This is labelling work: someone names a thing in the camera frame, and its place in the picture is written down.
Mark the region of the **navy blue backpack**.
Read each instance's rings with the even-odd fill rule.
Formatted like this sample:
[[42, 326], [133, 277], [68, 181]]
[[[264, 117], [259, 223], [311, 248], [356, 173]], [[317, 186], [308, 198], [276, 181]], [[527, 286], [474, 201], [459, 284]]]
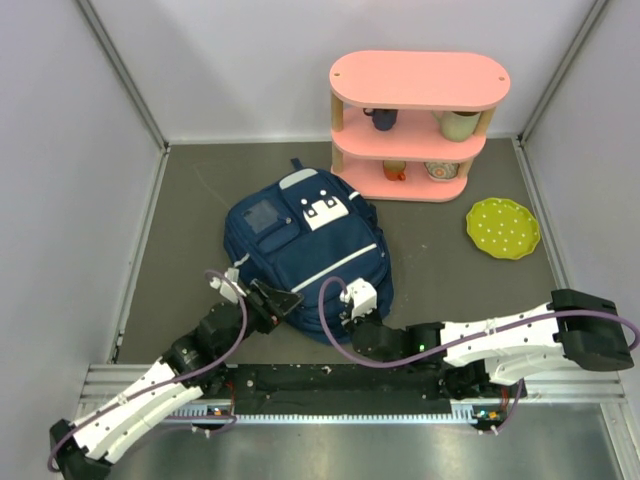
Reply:
[[394, 299], [389, 248], [375, 207], [357, 190], [327, 170], [292, 164], [292, 173], [229, 210], [223, 246], [244, 284], [257, 279], [302, 295], [289, 325], [321, 343], [327, 325], [346, 343], [340, 287], [322, 284], [331, 276], [369, 282], [386, 317]]

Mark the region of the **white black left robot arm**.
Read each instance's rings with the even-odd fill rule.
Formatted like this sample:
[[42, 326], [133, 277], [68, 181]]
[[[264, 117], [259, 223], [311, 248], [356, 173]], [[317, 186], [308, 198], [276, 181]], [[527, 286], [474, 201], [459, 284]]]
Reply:
[[184, 405], [226, 387], [225, 360], [254, 332], [271, 333], [303, 296], [254, 280], [243, 290], [229, 280], [227, 299], [215, 304], [139, 379], [79, 420], [49, 430], [47, 468], [65, 479], [104, 479], [133, 444]]

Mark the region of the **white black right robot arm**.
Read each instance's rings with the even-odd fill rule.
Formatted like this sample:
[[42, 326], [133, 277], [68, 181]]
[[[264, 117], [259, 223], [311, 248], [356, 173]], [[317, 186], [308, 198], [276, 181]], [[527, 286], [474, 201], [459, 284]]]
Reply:
[[530, 375], [578, 366], [610, 372], [633, 367], [634, 344], [615, 304], [572, 289], [555, 290], [533, 309], [469, 323], [424, 323], [392, 329], [377, 311], [369, 284], [340, 296], [342, 324], [364, 364], [396, 368], [430, 364], [450, 387], [487, 396]]

